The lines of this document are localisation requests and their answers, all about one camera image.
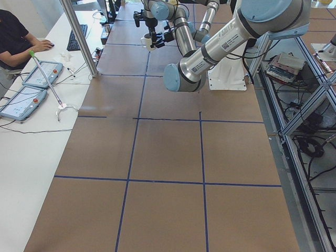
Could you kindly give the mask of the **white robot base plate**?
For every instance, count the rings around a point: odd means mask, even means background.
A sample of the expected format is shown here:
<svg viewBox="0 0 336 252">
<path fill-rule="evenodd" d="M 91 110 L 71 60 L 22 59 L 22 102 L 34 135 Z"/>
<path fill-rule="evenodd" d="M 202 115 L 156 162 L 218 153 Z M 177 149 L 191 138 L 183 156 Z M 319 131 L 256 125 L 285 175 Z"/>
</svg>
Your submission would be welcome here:
<svg viewBox="0 0 336 252">
<path fill-rule="evenodd" d="M 246 91 L 245 72 L 241 58 L 223 58 L 208 72 L 210 90 Z"/>
</svg>

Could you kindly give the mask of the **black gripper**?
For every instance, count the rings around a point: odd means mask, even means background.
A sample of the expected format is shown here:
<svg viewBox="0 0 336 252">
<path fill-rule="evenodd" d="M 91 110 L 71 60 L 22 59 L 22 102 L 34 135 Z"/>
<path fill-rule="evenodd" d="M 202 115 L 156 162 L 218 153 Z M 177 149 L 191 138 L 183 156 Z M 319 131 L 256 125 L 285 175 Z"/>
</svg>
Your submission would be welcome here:
<svg viewBox="0 0 336 252">
<path fill-rule="evenodd" d="M 163 40 L 157 40 L 155 42 L 156 48 L 161 48 L 165 46 L 165 43 L 169 43 L 175 40 L 174 28 L 170 26 L 164 26 L 164 32 L 156 33 L 156 38 L 163 39 Z"/>
<path fill-rule="evenodd" d="M 156 45 L 156 32 L 155 27 L 158 24 L 157 19 L 153 16 L 153 14 L 149 10 L 144 11 L 134 11 L 133 19 L 136 27 L 140 27 L 140 22 L 145 21 L 146 26 L 149 28 L 149 35 L 151 38 L 151 45 Z"/>
</svg>

